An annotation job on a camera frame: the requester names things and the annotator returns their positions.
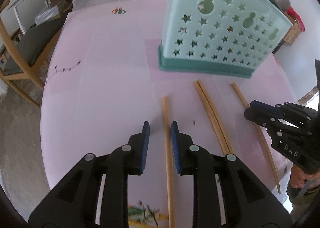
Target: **pink table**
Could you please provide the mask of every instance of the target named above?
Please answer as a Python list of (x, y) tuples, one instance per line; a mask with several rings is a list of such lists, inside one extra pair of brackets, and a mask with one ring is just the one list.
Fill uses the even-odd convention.
[[(111, 11), (116, 7), (126, 13), (114, 15)], [(157, 47), (165, 10), (166, 0), (121, 0), (69, 14), (51, 60), (42, 101), (41, 145), (49, 186), (54, 187), (84, 154), (111, 153), (149, 121), (145, 173), (129, 177), (128, 202), (137, 205), (141, 200), (167, 214), (161, 98), (169, 96), (171, 120), (178, 122), (181, 132), (210, 153), (222, 155), (193, 85), (201, 79), (236, 154), (276, 195), (259, 136), (245, 120), (243, 105), (230, 84), (236, 82), (248, 102), (296, 102), (282, 68), (270, 54), (251, 79), (162, 72), (157, 65)], [(271, 151), (283, 178), (291, 163)], [(286, 180), (283, 183), (280, 200)], [(191, 227), (192, 177), (175, 174), (174, 184), (176, 227)], [(167, 221), (160, 222), (160, 227), (167, 225)]]

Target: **plastic basket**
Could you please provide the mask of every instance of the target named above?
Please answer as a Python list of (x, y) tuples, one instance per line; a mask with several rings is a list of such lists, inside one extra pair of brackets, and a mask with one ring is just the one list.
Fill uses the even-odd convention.
[(268, 0), (168, 0), (159, 67), (250, 78), (291, 26)]

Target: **human hand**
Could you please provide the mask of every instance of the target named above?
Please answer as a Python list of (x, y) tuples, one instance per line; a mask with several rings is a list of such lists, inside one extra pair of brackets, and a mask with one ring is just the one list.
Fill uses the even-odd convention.
[(291, 168), (290, 184), (293, 188), (303, 188), (307, 179), (307, 175), (301, 168), (293, 165)]

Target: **drawing on tablecloth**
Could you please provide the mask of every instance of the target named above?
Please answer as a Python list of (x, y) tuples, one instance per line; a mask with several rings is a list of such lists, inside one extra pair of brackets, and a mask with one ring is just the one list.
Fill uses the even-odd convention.
[(112, 10), (112, 13), (114, 13), (115, 15), (121, 15), (126, 13), (126, 11), (122, 8), (115, 8), (114, 10)]
[(141, 200), (138, 206), (128, 206), (128, 219), (131, 228), (162, 227), (161, 222), (169, 220), (168, 215), (160, 213), (160, 209), (152, 208), (148, 204), (144, 206)]
[(55, 76), (57, 73), (65, 73), (65, 72), (70, 72), (73, 68), (75, 68), (76, 66), (78, 66), (81, 63), (81, 61), (77, 62), (75, 65), (71, 66), (71, 67), (64, 67), (62, 69), (58, 69), (57, 65), (55, 66), (55, 68), (53, 70), (50, 70), (48, 72), (48, 76), (47, 76), (47, 80), (46, 83), (53, 77)]

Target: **wooden chopstick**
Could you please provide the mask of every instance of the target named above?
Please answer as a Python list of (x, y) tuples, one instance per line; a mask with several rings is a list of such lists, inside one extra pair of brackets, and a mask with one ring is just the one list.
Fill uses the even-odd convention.
[(211, 107), (211, 110), (212, 110), (214, 116), (215, 116), (216, 119), (217, 119), (217, 122), (218, 122), (218, 124), (219, 124), (219, 127), (220, 127), (220, 129), (221, 129), (221, 131), (222, 131), (223, 137), (224, 137), (224, 139), (225, 139), (225, 141), (226, 141), (226, 143), (227, 143), (227, 146), (228, 146), (228, 149), (229, 149), (229, 153), (235, 154), (235, 152), (234, 152), (234, 150), (233, 150), (233, 147), (232, 147), (232, 144), (231, 144), (231, 141), (230, 141), (230, 139), (229, 139), (228, 132), (227, 132), (227, 130), (226, 130), (226, 127), (225, 127), (224, 124), (223, 124), (223, 121), (222, 121), (222, 119), (221, 119), (221, 117), (220, 117), (220, 114), (218, 113), (218, 110), (216, 109), (216, 106), (214, 105), (213, 101), (211, 100), (210, 95), (209, 95), (209, 93), (207, 92), (207, 89), (205, 88), (205, 86), (204, 86), (204, 84), (202, 83), (202, 81), (201, 81), (201, 80), (198, 80), (198, 83), (199, 83), (199, 86), (200, 86), (200, 88), (202, 89), (202, 92), (204, 93), (207, 101), (209, 102), (209, 105), (210, 105), (210, 107)]
[(203, 93), (203, 90), (201, 89), (200, 85), (199, 85), (199, 82), (198, 81), (195, 81), (194, 82), (195, 84), (195, 87), (196, 87), (196, 90), (198, 91), (198, 94), (200, 96), (200, 99), (202, 100), (202, 103), (203, 103), (203, 106), (209, 116), (209, 119), (211, 121), (211, 124), (212, 124), (212, 127), (217, 135), (217, 138), (218, 138), (218, 141), (220, 143), (220, 146), (221, 146), (221, 149), (222, 149), (222, 152), (223, 154), (230, 154), (230, 151), (229, 151), (229, 148), (228, 148), (228, 145), (226, 143), (226, 140), (224, 139), (224, 136), (223, 136), (223, 133), (222, 133), (222, 130), (220, 129), (220, 126), (219, 126), (219, 123), (217, 121), (217, 118), (215, 117), (211, 107), (210, 107), (210, 104), (206, 98), (206, 96), (204, 95)]
[(169, 227), (174, 228), (174, 191), (173, 191), (173, 163), (172, 163), (172, 145), (170, 134), (170, 108), (168, 97), (163, 97), (163, 123), (164, 123), (164, 146), (165, 146), (165, 163), (167, 174), (167, 193), (168, 193), (168, 209), (169, 209)]
[[(249, 103), (246, 101), (244, 95), (242, 94), (241, 90), (239, 89), (239, 87), (236, 85), (236, 83), (232, 83), (231, 86), (233, 87), (234, 91), (236, 92), (236, 94), (238, 95), (239, 99), (241, 100), (243, 106), (247, 109), (250, 107)], [(253, 122), (253, 124), (255, 125), (257, 131), (258, 131), (258, 134), (259, 134), (259, 137), (263, 143), (263, 146), (264, 146), (264, 149), (266, 150), (267, 152), (267, 155), (268, 155), (268, 159), (269, 159), (269, 162), (270, 162), (270, 165), (271, 165), (271, 169), (272, 169), (272, 173), (273, 173), (273, 176), (275, 178), (275, 181), (276, 181), (276, 185), (277, 185), (277, 188), (278, 188), (278, 193), (281, 194), (281, 190), (280, 190), (280, 182), (279, 182), (279, 176), (278, 176), (278, 172), (277, 172), (277, 168), (276, 168), (276, 164), (273, 160), (273, 157), (272, 157), (272, 154), (271, 154), (271, 150), (270, 150), (270, 147), (267, 143), (267, 140), (266, 140), (266, 137), (264, 136), (263, 132), (262, 132), (262, 129), (259, 125), (255, 124)]]

